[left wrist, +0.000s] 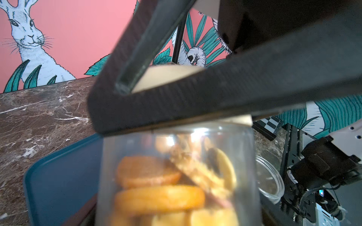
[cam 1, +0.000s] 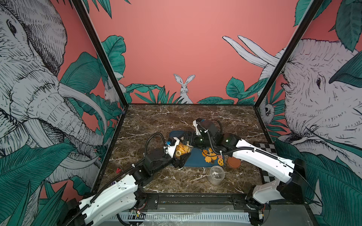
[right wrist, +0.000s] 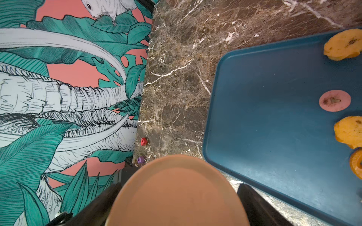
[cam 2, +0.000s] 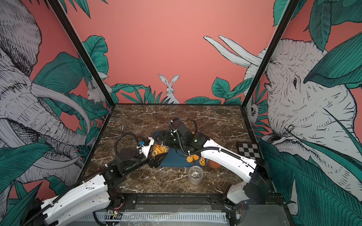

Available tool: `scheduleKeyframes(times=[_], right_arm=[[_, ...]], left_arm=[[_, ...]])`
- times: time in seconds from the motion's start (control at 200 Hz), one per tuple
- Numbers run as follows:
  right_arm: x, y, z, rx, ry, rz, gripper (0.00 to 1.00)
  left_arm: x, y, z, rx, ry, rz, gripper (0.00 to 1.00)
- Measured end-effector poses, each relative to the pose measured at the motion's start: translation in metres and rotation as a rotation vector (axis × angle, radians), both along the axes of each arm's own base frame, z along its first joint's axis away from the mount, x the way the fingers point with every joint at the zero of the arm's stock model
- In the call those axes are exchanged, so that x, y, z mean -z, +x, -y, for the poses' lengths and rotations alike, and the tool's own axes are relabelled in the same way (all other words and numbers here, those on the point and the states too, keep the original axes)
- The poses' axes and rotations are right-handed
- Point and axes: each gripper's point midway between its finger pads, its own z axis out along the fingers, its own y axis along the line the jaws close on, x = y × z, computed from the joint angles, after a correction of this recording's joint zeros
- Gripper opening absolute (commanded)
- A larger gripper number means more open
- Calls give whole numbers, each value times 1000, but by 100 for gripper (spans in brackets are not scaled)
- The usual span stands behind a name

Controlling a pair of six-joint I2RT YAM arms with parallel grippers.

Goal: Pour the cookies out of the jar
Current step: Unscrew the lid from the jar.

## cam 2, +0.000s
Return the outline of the clear jar of cookies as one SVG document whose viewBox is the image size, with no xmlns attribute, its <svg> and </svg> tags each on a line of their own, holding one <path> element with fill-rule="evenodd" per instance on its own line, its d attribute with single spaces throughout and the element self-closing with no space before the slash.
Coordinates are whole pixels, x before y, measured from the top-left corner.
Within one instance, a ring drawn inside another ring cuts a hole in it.
<svg viewBox="0 0 362 226">
<path fill-rule="evenodd" d="M 192 166 L 188 171 L 188 180 L 192 185 L 200 185 L 204 176 L 204 172 L 199 166 Z"/>
</svg>

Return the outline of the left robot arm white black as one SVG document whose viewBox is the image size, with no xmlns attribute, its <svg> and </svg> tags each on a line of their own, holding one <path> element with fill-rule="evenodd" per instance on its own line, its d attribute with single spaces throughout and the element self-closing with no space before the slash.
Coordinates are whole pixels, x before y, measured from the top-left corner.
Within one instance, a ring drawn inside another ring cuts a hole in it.
<svg viewBox="0 0 362 226">
<path fill-rule="evenodd" d="M 127 175 L 144 165 L 157 168 L 167 157 L 169 146 L 167 132 L 160 132 L 155 138 L 136 139 L 134 149 L 118 149 L 121 135 L 114 144 L 115 159 L 107 166 L 96 171 L 94 175 L 76 182 L 61 195 L 28 204 L 20 220 L 22 226 L 65 226 L 76 219 L 101 209 L 116 215 L 130 198 L 123 195 L 119 184 Z"/>
</svg>

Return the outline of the orange-brown jar lid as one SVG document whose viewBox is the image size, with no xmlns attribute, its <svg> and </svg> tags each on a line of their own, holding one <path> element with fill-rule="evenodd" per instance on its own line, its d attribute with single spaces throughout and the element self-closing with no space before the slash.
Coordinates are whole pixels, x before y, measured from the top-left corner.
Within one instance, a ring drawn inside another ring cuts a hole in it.
<svg viewBox="0 0 362 226">
<path fill-rule="evenodd" d="M 208 163 L 209 163 L 209 166 L 212 167 L 213 169 L 219 169 L 221 167 L 220 164 L 218 164 L 214 161 L 211 161 L 211 160 L 209 160 Z"/>
</svg>

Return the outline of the jar with beige lid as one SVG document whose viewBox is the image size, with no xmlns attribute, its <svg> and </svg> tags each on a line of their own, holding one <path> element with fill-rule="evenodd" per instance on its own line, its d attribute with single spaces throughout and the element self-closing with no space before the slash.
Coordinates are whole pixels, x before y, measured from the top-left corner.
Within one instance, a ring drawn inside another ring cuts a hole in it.
<svg viewBox="0 0 362 226">
<path fill-rule="evenodd" d="M 167 153 L 169 151 L 169 147 L 164 145 L 159 145 L 158 143 L 154 143 L 150 149 L 150 155 L 152 158 L 155 158 L 157 155 Z"/>
</svg>

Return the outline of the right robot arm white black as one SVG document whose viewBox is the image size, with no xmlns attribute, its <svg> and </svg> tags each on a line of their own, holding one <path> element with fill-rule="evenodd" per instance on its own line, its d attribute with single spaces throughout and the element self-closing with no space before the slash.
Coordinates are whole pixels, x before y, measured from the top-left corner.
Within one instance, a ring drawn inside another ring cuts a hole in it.
<svg viewBox="0 0 362 226">
<path fill-rule="evenodd" d="M 194 155 L 213 161 L 232 171 L 242 182 L 233 185 L 226 193 L 226 199 L 234 204 L 252 201 L 264 204 L 271 192 L 270 167 L 266 160 L 252 159 L 239 155 L 200 131 L 192 132 L 179 118 L 169 122 L 170 130 L 154 135 L 155 142 L 182 151 L 187 157 Z"/>
</svg>

